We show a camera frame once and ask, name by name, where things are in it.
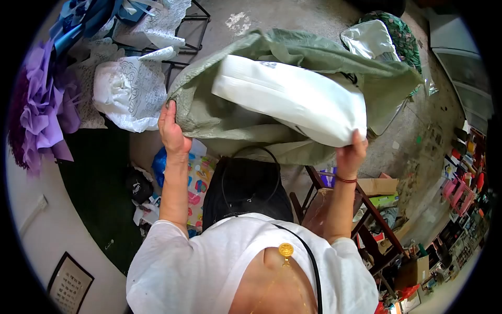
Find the hand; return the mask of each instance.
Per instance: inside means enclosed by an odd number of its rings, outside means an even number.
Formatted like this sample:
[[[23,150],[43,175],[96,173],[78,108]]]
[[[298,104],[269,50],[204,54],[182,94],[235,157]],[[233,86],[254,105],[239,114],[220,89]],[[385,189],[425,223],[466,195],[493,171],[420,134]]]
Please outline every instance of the hand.
[[[168,158],[184,158],[192,147],[192,139],[183,136],[180,126],[174,122],[175,116],[176,102],[170,100],[168,107],[162,106],[160,111],[159,132]]]
[[[345,180],[357,179],[357,171],[366,157],[368,140],[362,140],[359,130],[352,133],[352,145],[336,148],[336,174]]]

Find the white shirt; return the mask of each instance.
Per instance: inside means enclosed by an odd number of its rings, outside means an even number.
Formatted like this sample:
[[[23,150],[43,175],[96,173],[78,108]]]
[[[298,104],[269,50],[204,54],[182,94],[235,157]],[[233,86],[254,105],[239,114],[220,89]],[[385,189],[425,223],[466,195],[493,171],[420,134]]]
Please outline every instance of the white shirt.
[[[296,233],[314,254],[324,313],[374,313],[377,287],[353,240],[340,238],[329,245],[300,225],[257,213],[220,220],[190,240],[171,222],[155,222],[129,268],[129,306],[135,314],[228,313],[250,261],[261,250],[284,242],[293,245],[293,258],[317,299],[314,270],[305,247],[294,235],[272,224]]]

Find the white cabinet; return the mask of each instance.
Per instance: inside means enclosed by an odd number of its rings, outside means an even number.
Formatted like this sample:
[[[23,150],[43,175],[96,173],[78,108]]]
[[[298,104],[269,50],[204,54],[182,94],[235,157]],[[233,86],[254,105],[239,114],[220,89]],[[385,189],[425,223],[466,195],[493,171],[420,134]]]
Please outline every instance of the white cabinet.
[[[493,115],[490,81],[469,30],[458,16],[429,19],[431,48],[453,83],[468,123],[486,135]]]

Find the white wall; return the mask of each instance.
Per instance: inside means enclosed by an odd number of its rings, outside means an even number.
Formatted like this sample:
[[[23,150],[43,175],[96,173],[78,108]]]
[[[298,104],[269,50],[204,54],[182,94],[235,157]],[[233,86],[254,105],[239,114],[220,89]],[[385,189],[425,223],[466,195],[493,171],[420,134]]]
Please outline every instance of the white wall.
[[[479,248],[473,252],[473,256],[465,263],[454,280],[434,287],[434,293],[425,296],[419,289],[421,304],[411,310],[410,314],[440,314],[444,313],[450,304],[457,297],[460,290],[464,287],[479,257]]]
[[[7,185],[14,221],[20,230],[44,195],[48,205],[27,225],[21,241],[42,285],[67,251],[95,279],[80,314],[124,313],[126,277],[108,260],[85,228],[63,184],[59,167],[44,160],[40,178],[27,178],[7,147]]]

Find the picture frame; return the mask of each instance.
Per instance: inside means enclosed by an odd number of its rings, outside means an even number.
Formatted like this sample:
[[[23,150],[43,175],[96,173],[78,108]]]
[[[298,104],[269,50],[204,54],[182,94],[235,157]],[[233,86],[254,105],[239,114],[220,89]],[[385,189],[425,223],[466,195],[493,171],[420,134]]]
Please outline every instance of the picture frame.
[[[49,297],[65,314],[77,314],[94,277],[64,252],[47,286]]]
[[[413,310],[417,306],[419,306],[422,302],[420,300],[420,295],[418,294],[418,291],[416,292],[417,295],[412,298],[411,300],[404,299],[401,302],[399,302],[399,305],[401,307],[401,312],[403,314],[408,313],[409,311]]]

